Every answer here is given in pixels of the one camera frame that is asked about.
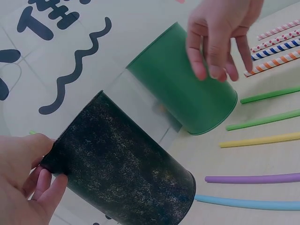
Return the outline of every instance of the table surface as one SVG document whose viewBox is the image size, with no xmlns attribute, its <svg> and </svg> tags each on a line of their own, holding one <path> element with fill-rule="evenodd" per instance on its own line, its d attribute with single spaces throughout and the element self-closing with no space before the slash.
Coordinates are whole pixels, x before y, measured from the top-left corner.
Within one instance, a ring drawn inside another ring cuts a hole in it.
<svg viewBox="0 0 300 225">
<path fill-rule="evenodd" d="M 248 35 L 250 47 L 263 42 L 256 39 L 257 35 L 271 30 L 275 26 L 298 19 L 299 8 L 300 3 L 294 4 L 255 23 Z M 256 61 L 255 65 L 295 51 L 295 49 L 299 49 L 299 47 Z M 239 99 L 300 85 L 298 60 L 245 78 L 244 66 L 236 46 L 233 46 L 232 56 L 240 74 L 240 80 L 232 83 Z M 238 103 L 232 114 L 220 126 L 204 135 L 191 136 L 182 129 L 168 152 L 195 176 L 197 194 L 249 200 L 300 201 L 300 183 L 230 185 L 208 184 L 204 181 L 205 176 L 248 176 L 300 172 L 300 141 L 229 149 L 221 149 L 218 146 L 219 142 L 224 141 L 299 132 L 300 118 L 229 132 L 225 129 L 230 124 L 299 109 L 299 103 L 300 92 L 246 105 Z M 300 213 L 296 211 L 250 210 L 194 202 L 181 224 L 281 225 L 295 224 L 294 221 L 299 221 L 299 219 Z"/>
</svg>

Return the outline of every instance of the yellow straw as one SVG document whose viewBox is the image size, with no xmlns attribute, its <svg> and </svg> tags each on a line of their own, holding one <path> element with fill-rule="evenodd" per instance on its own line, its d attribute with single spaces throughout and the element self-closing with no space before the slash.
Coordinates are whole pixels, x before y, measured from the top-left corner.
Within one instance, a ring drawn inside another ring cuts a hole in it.
<svg viewBox="0 0 300 225">
<path fill-rule="evenodd" d="M 300 139 L 300 132 L 297 132 L 297 133 L 276 135 L 270 137 L 261 137 L 261 138 L 246 139 L 246 140 L 232 141 L 232 142 L 222 142 L 219 145 L 221 148 L 230 148 L 230 147 L 248 146 L 248 145 L 256 145 L 256 144 L 269 144 L 269 143 L 277 143 L 277 142 L 294 141 L 299 139 Z"/>
</svg>

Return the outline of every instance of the pink striped straw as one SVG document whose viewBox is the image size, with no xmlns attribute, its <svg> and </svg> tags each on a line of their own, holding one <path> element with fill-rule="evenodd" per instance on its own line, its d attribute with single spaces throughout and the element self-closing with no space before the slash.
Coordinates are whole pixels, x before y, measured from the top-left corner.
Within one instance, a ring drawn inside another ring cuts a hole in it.
<svg viewBox="0 0 300 225">
<path fill-rule="evenodd" d="M 269 36 L 272 36 L 274 34 L 277 34 L 279 32 L 287 30 L 287 29 L 289 29 L 291 27 L 297 26 L 299 24 L 300 24 L 300 19 L 288 22 L 287 24 L 284 24 L 284 25 L 282 25 L 280 27 L 276 27 L 275 29 L 269 30 L 269 31 L 267 31 L 267 32 L 265 32 L 265 33 L 263 33 L 261 35 L 258 35 L 257 39 L 260 41 L 260 40 L 265 39 L 265 38 L 267 38 Z"/>
<path fill-rule="evenodd" d="M 300 29 L 299 30 L 294 30 L 292 32 L 289 32 L 289 33 L 283 34 L 281 36 L 278 36 L 278 37 L 276 37 L 276 38 L 274 38 L 274 39 L 272 39 L 272 40 L 270 40 L 268 42 L 264 42 L 264 43 L 262 43 L 260 45 L 252 47 L 252 48 L 250 48 L 250 51 L 252 53 L 255 53 L 255 52 L 258 52 L 258 51 L 260 51 L 262 49 L 265 49 L 265 48 L 267 48 L 269 46 L 278 44 L 280 42 L 286 41 L 288 39 L 294 38 L 294 37 L 299 36 L 299 35 L 300 35 Z"/>
</svg>

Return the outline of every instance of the cup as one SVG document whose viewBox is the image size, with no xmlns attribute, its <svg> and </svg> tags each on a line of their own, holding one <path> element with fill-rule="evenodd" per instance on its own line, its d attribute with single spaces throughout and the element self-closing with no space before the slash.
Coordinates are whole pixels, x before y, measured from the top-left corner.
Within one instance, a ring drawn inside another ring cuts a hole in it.
<svg viewBox="0 0 300 225">
<path fill-rule="evenodd" d="M 177 225 L 194 201 L 193 175 L 102 91 L 41 165 L 122 225 Z"/>
<path fill-rule="evenodd" d="M 238 96 L 228 82 L 219 82 L 209 75 L 204 81 L 196 78 L 186 54 L 186 36 L 184 29 L 175 23 L 127 69 L 190 134 L 201 135 L 229 116 Z"/>
</svg>

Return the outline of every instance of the blue straw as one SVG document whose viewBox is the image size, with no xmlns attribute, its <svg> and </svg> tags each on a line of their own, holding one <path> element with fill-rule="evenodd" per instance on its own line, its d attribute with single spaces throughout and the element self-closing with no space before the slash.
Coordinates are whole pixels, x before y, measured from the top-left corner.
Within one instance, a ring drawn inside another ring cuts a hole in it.
<svg viewBox="0 0 300 225">
<path fill-rule="evenodd" d="M 277 210 L 277 211 L 300 211 L 300 202 L 272 202 L 253 201 L 230 198 L 218 198 L 206 195 L 196 195 L 195 200 L 203 203 L 210 203 L 237 208 L 254 210 Z"/>
</svg>

